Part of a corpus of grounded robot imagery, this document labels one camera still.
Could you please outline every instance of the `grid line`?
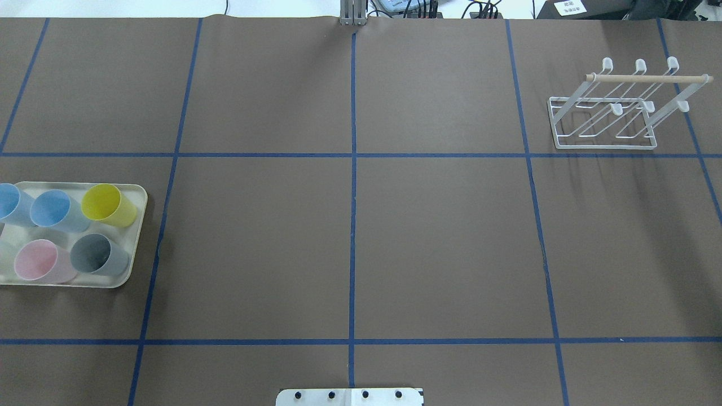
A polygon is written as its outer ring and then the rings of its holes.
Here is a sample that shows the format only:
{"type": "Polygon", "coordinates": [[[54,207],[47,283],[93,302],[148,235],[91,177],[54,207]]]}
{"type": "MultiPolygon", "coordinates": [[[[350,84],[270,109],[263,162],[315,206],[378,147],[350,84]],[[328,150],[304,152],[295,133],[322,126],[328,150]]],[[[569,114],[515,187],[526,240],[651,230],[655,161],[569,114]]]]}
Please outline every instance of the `grid line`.
{"type": "Polygon", "coordinates": [[[180,120],[178,122],[178,135],[175,139],[175,152],[173,153],[173,164],[170,166],[170,175],[168,176],[168,189],[165,192],[165,201],[163,202],[163,213],[160,220],[160,229],[158,231],[158,242],[155,246],[155,258],[153,260],[153,269],[150,273],[150,282],[148,285],[148,295],[145,301],[145,310],[143,313],[143,323],[141,325],[140,338],[138,343],[138,351],[136,353],[136,362],[133,368],[133,379],[131,381],[130,393],[128,395],[128,406],[132,406],[135,402],[136,389],[138,387],[138,378],[140,375],[141,362],[143,361],[143,349],[145,346],[145,338],[148,332],[148,320],[150,318],[150,307],[153,302],[153,290],[155,289],[155,278],[158,273],[158,264],[160,262],[160,247],[165,235],[165,225],[168,220],[168,205],[170,196],[173,192],[173,182],[175,180],[175,169],[178,166],[178,153],[181,150],[181,142],[183,141],[183,126],[186,122],[186,111],[188,110],[188,99],[191,96],[191,85],[193,84],[193,70],[196,65],[196,56],[198,55],[198,45],[201,40],[201,28],[203,27],[203,19],[198,19],[196,27],[196,39],[193,44],[193,54],[191,56],[191,65],[188,68],[188,81],[186,82],[186,94],[183,97],[183,108],[180,111],[180,120]]]}
{"type": "MultiPolygon", "coordinates": [[[[511,72],[514,79],[514,92],[516,94],[516,107],[519,113],[519,125],[521,127],[521,138],[524,143],[524,154],[526,155],[526,170],[529,174],[529,188],[531,189],[531,203],[534,206],[534,219],[536,220],[536,234],[539,237],[539,247],[541,249],[542,265],[544,268],[544,279],[547,286],[547,302],[549,304],[549,317],[552,322],[552,334],[554,339],[559,339],[559,327],[557,325],[557,312],[554,307],[554,292],[552,291],[552,278],[549,275],[549,262],[547,261],[547,247],[544,244],[544,229],[542,228],[542,217],[539,214],[539,201],[536,198],[536,184],[534,183],[534,169],[531,164],[531,155],[529,154],[529,139],[526,136],[526,122],[524,121],[524,110],[521,103],[521,90],[519,88],[519,78],[516,71],[516,60],[514,58],[514,45],[511,35],[511,26],[509,20],[504,20],[506,25],[506,36],[509,43],[509,58],[511,61],[511,72]]],[[[562,346],[557,341],[554,344],[554,350],[557,354],[557,369],[559,371],[559,382],[562,391],[562,401],[564,406],[569,406],[569,394],[567,392],[567,378],[564,372],[564,359],[562,357],[562,346]]]]}
{"type": "Polygon", "coordinates": [[[349,388],[356,385],[356,33],[351,34],[351,235],[349,255],[349,388]]]}
{"type": "MultiPolygon", "coordinates": [[[[662,42],[662,48],[664,49],[664,57],[669,58],[669,49],[667,48],[667,39],[664,36],[664,28],[662,27],[662,20],[659,18],[657,19],[657,29],[659,30],[659,39],[662,42]]],[[[674,90],[679,94],[679,85],[677,83],[674,84],[674,90]]],[[[710,196],[712,197],[712,204],[715,207],[715,211],[717,213],[717,219],[720,222],[720,225],[722,225],[722,210],[720,209],[720,203],[717,200],[717,193],[715,193],[715,187],[712,185],[712,179],[710,179],[710,174],[707,172],[707,164],[705,164],[705,158],[702,155],[702,149],[700,148],[700,143],[697,140],[697,134],[695,133],[695,128],[692,125],[692,119],[690,118],[689,113],[684,113],[684,120],[687,122],[687,129],[690,131],[690,136],[692,137],[692,143],[695,145],[695,151],[697,151],[697,159],[700,160],[700,166],[702,167],[702,173],[705,176],[705,182],[707,183],[707,188],[710,190],[710,196]]]]}
{"type": "MultiPolygon", "coordinates": [[[[197,157],[197,158],[352,158],[350,152],[0,152],[0,157],[197,157]]],[[[720,159],[722,154],[608,154],[556,152],[357,152],[359,159],[378,158],[627,158],[720,159]]]]}
{"type": "MultiPolygon", "coordinates": [[[[530,337],[530,338],[354,338],[354,345],[534,345],[534,344],[638,344],[722,342],[720,336],[650,336],[650,337],[530,337]]],[[[138,345],[140,340],[85,338],[6,338],[0,345],[138,345]]],[[[344,338],[299,339],[161,339],[145,340],[144,345],[188,346],[277,346],[277,345],[348,345],[344,338]]]]}
{"type": "MultiPolygon", "coordinates": [[[[521,91],[518,83],[518,75],[516,70],[516,61],[513,52],[513,41],[509,21],[505,21],[506,33],[508,37],[508,46],[510,52],[510,61],[513,73],[513,81],[516,92],[516,101],[518,107],[518,115],[521,125],[521,133],[524,143],[524,153],[361,153],[357,151],[357,134],[356,134],[356,33],[352,34],[351,49],[351,133],[352,133],[352,152],[351,153],[293,153],[293,152],[180,152],[183,126],[185,123],[188,99],[191,92],[191,84],[193,79],[193,70],[196,62],[196,55],[201,37],[201,27],[203,19],[198,20],[196,28],[196,38],[193,46],[193,55],[191,57],[191,65],[188,73],[188,81],[186,83],[186,94],[183,100],[183,109],[180,115],[178,125],[178,135],[175,143],[174,152],[4,152],[5,144],[8,140],[12,123],[16,115],[17,109],[22,100],[23,92],[30,78],[32,68],[38,56],[41,44],[45,37],[50,19],[45,19],[43,29],[38,38],[35,51],[30,60],[30,64],[25,73],[23,83],[15,100],[8,124],[5,128],[2,141],[0,142],[0,157],[172,157],[173,164],[168,181],[168,189],[166,191],[164,207],[162,212],[162,220],[160,224],[157,247],[155,251],[155,259],[152,268],[149,291],[144,310],[144,318],[139,339],[133,340],[115,340],[115,339],[0,339],[0,345],[133,345],[138,347],[136,354],[136,364],[134,366],[134,374],[131,382],[131,391],[129,394],[129,405],[134,403],[134,397],[139,380],[139,370],[142,362],[143,348],[146,345],[151,346],[167,346],[167,345],[212,345],[212,346],[273,346],[273,345],[347,345],[349,348],[349,387],[354,387],[354,353],[355,345],[554,345],[557,353],[557,366],[560,374],[560,384],[562,387],[562,397],[565,406],[569,405],[567,387],[565,381],[565,373],[561,352],[561,345],[577,345],[577,344],[627,344],[627,343],[685,343],[685,342],[722,342],[719,336],[675,336],[675,337],[559,337],[556,313],[554,309],[554,298],[552,292],[552,284],[549,276],[549,267],[547,263],[546,249],[544,246],[544,235],[542,230],[542,222],[539,214],[539,205],[536,198],[536,186],[533,177],[532,158],[655,158],[655,159],[679,159],[679,158],[696,158],[700,161],[705,180],[710,190],[717,216],[722,223],[722,212],[718,203],[716,193],[710,180],[705,165],[705,159],[719,159],[722,154],[702,154],[695,130],[692,125],[691,118],[685,113],[687,126],[694,142],[695,154],[653,154],[653,153],[630,153],[630,154],[608,154],[608,153],[533,153],[529,151],[529,143],[526,134],[526,124],[523,116],[523,108],[521,103],[521,91]],[[237,339],[169,339],[169,340],[147,340],[147,327],[149,321],[149,313],[152,304],[153,290],[155,288],[155,278],[160,260],[160,247],[165,233],[165,225],[167,221],[168,205],[170,202],[171,191],[175,178],[175,169],[180,157],[286,157],[286,158],[350,158],[352,161],[352,191],[351,191],[351,223],[350,223],[350,264],[349,264],[349,338],[348,339],[278,339],[278,340],[237,340],[237,339]],[[549,312],[552,320],[552,331],[554,337],[532,337],[532,338],[409,338],[409,339],[357,339],[355,337],[355,230],[356,230],[356,183],[357,183],[357,159],[358,158],[518,158],[525,159],[529,174],[529,183],[531,189],[531,197],[534,206],[534,214],[539,235],[540,248],[544,260],[544,273],[547,283],[547,298],[549,301],[549,312]]],[[[664,37],[664,30],[661,21],[657,19],[659,34],[661,36],[664,53],[669,56],[669,51],[664,37]]]]}
{"type": "Polygon", "coordinates": [[[20,102],[22,101],[22,95],[25,93],[25,87],[27,86],[27,81],[30,80],[30,73],[32,73],[32,68],[35,65],[35,60],[38,59],[38,54],[40,53],[40,47],[43,44],[43,39],[45,39],[45,32],[48,31],[48,25],[50,24],[50,19],[46,18],[45,23],[43,24],[43,29],[40,31],[40,36],[38,37],[38,43],[35,44],[35,50],[32,52],[32,58],[30,58],[30,63],[27,65],[27,70],[25,71],[25,76],[22,78],[22,83],[20,84],[20,90],[17,92],[17,97],[15,98],[15,104],[12,106],[12,111],[10,112],[10,117],[7,119],[7,125],[5,126],[5,132],[2,135],[2,141],[0,141],[0,154],[5,149],[5,144],[7,143],[7,139],[10,136],[10,130],[12,129],[12,122],[15,121],[15,114],[17,114],[17,109],[20,107],[20,102]]]}

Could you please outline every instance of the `pink cup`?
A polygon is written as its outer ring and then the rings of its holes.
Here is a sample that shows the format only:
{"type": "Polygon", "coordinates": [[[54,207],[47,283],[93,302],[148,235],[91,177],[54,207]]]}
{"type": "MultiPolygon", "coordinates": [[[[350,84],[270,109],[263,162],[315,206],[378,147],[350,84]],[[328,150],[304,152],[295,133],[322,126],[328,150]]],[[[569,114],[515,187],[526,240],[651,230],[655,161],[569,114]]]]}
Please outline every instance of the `pink cup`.
{"type": "Polygon", "coordinates": [[[25,244],[15,257],[15,273],[23,280],[39,283],[68,282],[78,275],[70,263],[70,253],[48,240],[25,244]]]}

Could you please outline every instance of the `wooden dowel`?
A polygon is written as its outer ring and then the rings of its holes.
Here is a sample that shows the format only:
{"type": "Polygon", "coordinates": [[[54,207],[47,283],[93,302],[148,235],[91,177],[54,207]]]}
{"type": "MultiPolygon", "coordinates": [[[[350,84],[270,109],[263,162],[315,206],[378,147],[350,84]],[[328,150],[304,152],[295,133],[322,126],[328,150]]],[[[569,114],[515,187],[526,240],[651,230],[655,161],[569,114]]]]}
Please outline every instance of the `wooden dowel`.
{"type": "Polygon", "coordinates": [[[662,75],[635,75],[635,74],[588,74],[587,82],[627,82],[627,83],[711,83],[715,78],[709,75],[701,76],[662,76],[662,75]]]}

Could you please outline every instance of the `plastic cup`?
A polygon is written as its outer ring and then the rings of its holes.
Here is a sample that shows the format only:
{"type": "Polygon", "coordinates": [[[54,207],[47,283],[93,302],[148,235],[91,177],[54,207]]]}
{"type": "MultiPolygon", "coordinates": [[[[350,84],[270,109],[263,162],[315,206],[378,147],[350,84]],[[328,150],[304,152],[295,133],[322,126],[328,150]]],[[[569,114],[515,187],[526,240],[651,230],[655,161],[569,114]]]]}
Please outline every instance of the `plastic cup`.
{"type": "Polygon", "coordinates": [[[41,283],[68,282],[78,275],[70,253],[48,240],[25,244],[15,257],[15,273],[23,280],[41,283]]]}
{"type": "Polygon", "coordinates": [[[12,262],[15,260],[17,249],[5,241],[0,241],[0,271],[12,269],[12,262]]]}
{"type": "Polygon", "coordinates": [[[49,190],[35,199],[30,208],[30,219],[40,227],[65,233],[82,233],[90,220],[80,209],[80,203],[62,190],[49,190]]]}
{"type": "Polygon", "coordinates": [[[128,266],[130,256],[103,234],[88,234],[70,250],[70,262],[78,272],[117,276],[128,266]]]}
{"type": "Polygon", "coordinates": [[[115,227],[128,227],[138,214],[135,204],[109,183],[95,185],[85,192],[81,207],[85,217],[115,227]]]}
{"type": "Polygon", "coordinates": [[[0,183],[0,223],[35,227],[30,219],[30,207],[35,201],[12,183],[0,183]]]}

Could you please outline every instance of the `label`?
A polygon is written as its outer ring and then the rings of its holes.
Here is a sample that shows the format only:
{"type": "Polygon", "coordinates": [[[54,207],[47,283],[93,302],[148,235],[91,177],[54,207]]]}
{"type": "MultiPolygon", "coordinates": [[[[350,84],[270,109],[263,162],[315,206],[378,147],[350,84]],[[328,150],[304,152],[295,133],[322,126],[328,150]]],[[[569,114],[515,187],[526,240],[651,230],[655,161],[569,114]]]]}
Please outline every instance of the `label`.
{"type": "Polygon", "coordinates": [[[557,7],[559,15],[562,16],[586,13],[586,8],[584,8],[582,0],[559,1],[554,3],[554,7],[557,7]]]}

